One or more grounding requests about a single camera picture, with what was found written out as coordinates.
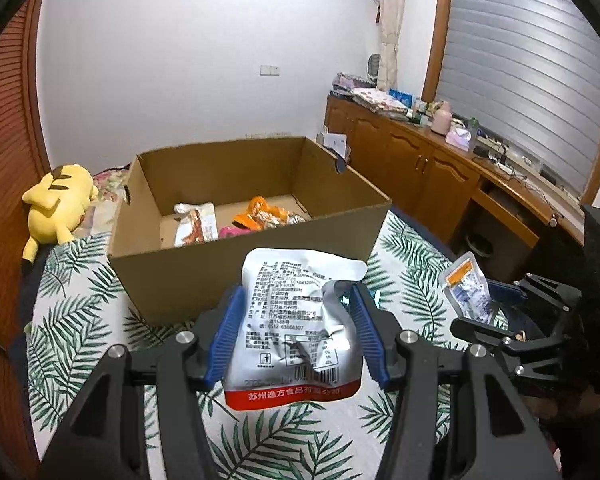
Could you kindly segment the yellow Pikachu plush toy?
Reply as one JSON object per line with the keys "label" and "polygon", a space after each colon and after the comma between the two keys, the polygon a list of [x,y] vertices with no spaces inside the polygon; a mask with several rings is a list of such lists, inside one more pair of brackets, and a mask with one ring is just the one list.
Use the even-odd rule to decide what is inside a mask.
{"label": "yellow Pikachu plush toy", "polygon": [[77,164],[56,167],[24,192],[22,201],[29,206],[29,238],[23,247],[22,262],[32,266],[41,245],[72,242],[73,231],[97,194],[92,175]]}

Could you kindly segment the white orange snack pouch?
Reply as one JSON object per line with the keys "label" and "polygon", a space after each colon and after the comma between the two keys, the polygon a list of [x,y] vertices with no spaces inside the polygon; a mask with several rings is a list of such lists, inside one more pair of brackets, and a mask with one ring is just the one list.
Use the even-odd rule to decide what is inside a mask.
{"label": "white orange snack pouch", "polygon": [[460,318],[489,324],[496,315],[491,304],[488,280],[475,255],[465,252],[438,276],[443,295]]}

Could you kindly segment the folded floral cloth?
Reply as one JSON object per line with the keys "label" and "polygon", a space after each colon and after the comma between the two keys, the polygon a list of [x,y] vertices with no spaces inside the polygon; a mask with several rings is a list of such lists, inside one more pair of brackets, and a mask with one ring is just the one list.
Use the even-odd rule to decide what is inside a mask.
{"label": "folded floral cloth", "polygon": [[354,88],[352,99],[372,112],[391,118],[406,117],[408,107],[390,94],[376,88]]}

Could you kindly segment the orange snack bag in box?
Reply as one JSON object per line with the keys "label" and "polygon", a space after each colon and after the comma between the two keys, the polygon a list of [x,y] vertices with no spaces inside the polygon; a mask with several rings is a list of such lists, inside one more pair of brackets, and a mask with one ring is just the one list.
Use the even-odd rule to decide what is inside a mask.
{"label": "orange snack bag in box", "polygon": [[235,214],[233,218],[235,226],[250,231],[274,229],[278,226],[292,226],[305,221],[306,219],[300,214],[271,205],[262,196],[253,197],[246,210],[240,214]]}

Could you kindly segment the brown cardboard box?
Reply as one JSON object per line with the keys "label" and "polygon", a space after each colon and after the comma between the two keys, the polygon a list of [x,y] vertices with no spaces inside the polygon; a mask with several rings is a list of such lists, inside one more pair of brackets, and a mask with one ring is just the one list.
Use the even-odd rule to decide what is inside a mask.
{"label": "brown cardboard box", "polygon": [[[175,205],[210,203],[222,228],[256,196],[302,214],[302,222],[175,244]],[[133,160],[107,257],[144,320],[174,324],[215,307],[242,279],[254,248],[367,260],[390,205],[379,188],[304,136],[170,146]]]}

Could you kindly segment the pink kettle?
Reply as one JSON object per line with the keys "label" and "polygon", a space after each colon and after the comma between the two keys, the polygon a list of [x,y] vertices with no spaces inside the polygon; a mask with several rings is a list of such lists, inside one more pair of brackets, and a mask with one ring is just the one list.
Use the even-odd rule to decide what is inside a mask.
{"label": "pink kettle", "polygon": [[437,102],[432,112],[431,126],[432,132],[446,136],[452,126],[453,114],[449,102]]}

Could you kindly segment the white power strip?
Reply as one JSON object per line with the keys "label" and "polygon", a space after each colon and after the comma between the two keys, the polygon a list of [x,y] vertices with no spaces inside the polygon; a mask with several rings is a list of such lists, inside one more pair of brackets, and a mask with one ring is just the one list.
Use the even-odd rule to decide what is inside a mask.
{"label": "white power strip", "polygon": [[506,176],[509,176],[509,177],[516,177],[516,175],[517,175],[516,170],[511,166],[503,164],[497,158],[489,157],[489,162],[496,170],[498,170],[502,174],[506,174]]}

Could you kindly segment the blue box on cabinet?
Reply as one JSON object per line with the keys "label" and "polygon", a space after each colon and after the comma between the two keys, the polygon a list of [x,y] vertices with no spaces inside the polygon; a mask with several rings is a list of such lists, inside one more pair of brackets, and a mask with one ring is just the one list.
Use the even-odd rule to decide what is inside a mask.
{"label": "blue box on cabinet", "polygon": [[397,101],[401,102],[407,108],[413,107],[414,98],[411,94],[401,92],[396,89],[390,89],[389,94],[393,97],[393,99],[396,99]]}

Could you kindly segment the white wall switch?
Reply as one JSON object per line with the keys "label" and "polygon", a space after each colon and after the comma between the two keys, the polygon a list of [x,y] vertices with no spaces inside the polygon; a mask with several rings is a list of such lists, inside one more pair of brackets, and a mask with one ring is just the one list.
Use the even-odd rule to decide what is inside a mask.
{"label": "white wall switch", "polygon": [[280,75],[280,68],[275,65],[261,65],[259,75],[261,77],[278,77]]}

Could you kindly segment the white red snack pouch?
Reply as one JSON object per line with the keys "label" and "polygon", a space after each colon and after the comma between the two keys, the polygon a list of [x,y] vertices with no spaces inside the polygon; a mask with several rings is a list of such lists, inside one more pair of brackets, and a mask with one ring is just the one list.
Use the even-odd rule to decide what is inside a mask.
{"label": "white red snack pouch", "polygon": [[245,311],[222,386],[234,411],[350,398],[362,382],[342,300],[366,263],[309,249],[257,248],[242,265]]}

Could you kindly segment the pink tissue box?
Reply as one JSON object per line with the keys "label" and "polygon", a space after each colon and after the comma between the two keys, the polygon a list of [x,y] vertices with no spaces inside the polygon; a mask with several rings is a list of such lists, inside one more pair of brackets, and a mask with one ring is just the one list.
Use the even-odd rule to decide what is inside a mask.
{"label": "pink tissue box", "polygon": [[471,146],[471,132],[464,128],[451,127],[445,136],[445,142],[463,152],[469,152]]}

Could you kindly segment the wooden louvered door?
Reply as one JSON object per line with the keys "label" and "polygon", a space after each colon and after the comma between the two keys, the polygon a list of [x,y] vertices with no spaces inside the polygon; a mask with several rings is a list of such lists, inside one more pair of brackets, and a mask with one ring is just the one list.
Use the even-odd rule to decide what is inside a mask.
{"label": "wooden louvered door", "polygon": [[21,252],[28,238],[22,193],[50,170],[42,135],[36,46],[43,0],[27,0],[0,35],[0,348],[17,330]]}

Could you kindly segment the blue foil snack packet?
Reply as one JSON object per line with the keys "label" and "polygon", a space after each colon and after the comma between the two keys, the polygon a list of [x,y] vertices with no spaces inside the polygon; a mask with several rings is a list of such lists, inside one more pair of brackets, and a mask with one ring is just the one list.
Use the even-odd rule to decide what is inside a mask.
{"label": "blue foil snack packet", "polygon": [[377,308],[381,292],[369,288],[363,282],[337,280],[332,282],[332,290],[340,304],[350,312],[352,309]]}

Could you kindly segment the palm leaf tablecloth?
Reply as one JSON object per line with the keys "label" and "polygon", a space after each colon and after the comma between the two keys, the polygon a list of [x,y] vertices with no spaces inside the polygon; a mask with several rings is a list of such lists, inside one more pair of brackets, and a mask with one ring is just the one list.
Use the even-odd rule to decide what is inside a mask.
{"label": "palm leaf tablecloth", "polygon": [[[40,252],[27,338],[33,439],[44,453],[62,416],[102,354],[113,344],[155,347],[173,334],[136,313],[106,257],[109,233]],[[437,346],[460,350],[455,311],[438,283],[452,260],[401,211],[388,212],[368,260],[365,283],[401,325]],[[370,479],[388,439],[396,396],[364,377],[350,398],[238,412],[221,387],[198,398],[213,459],[224,479]]]}

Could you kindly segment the pink snack packet in box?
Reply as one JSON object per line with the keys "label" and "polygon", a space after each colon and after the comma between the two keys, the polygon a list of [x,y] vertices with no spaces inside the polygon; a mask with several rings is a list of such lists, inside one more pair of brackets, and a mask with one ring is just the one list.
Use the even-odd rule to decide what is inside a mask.
{"label": "pink snack packet in box", "polygon": [[224,238],[230,238],[250,233],[250,229],[242,228],[241,226],[223,226],[219,230],[219,238],[221,240],[224,240]]}

